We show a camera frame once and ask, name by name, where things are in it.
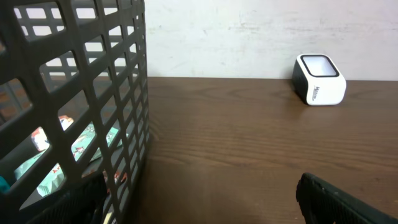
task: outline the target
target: wall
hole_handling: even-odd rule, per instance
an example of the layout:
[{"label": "wall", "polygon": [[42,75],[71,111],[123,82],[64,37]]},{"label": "wall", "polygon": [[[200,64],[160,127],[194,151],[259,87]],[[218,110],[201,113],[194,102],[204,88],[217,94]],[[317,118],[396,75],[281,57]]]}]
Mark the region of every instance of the wall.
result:
[{"label": "wall", "polygon": [[301,53],[398,80],[396,0],[147,0],[150,76],[289,78]]}]

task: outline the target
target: black plastic basket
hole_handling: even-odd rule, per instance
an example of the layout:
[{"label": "black plastic basket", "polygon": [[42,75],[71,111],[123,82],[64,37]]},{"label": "black plastic basket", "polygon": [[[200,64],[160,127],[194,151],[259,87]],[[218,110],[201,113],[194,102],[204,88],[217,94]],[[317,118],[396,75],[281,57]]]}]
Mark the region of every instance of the black plastic basket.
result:
[{"label": "black plastic basket", "polygon": [[[40,200],[37,187],[59,165],[57,190],[105,171],[103,219],[122,222],[150,143],[145,30],[142,0],[0,1],[0,176],[10,186],[0,217]],[[74,120],[66,129],[63,115]],[[16,180],[14,170],[39,153],[39,127],[49,147]],[[72,147],[92,127],[75,160]],[[98,148],[101,159],[90,162]]]}]

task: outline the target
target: wooden table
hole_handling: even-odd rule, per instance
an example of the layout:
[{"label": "wooden table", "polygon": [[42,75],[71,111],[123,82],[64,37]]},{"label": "wooden table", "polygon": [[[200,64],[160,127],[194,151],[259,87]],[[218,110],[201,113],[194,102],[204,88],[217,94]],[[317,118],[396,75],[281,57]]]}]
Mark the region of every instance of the wooden table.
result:
[{"label": "wooden table", "polygon": [[152,148],[126,223],[305,223],[311,172],[398,218],[398,82],[311,107],[289,80],[149,78]]}]

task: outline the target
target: wood grain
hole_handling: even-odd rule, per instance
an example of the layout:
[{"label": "wood grain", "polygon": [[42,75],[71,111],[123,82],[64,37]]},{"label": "wood grain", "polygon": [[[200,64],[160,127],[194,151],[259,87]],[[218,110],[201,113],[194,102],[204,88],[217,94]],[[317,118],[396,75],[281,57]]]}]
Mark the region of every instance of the wood grain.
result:
[{"label": "wood grain", "polygon": [[152,148],[126,223],[304,223],[311,172],[398,217],[398,82],[348,82],[338,106],[288,80],[149,78]]}]

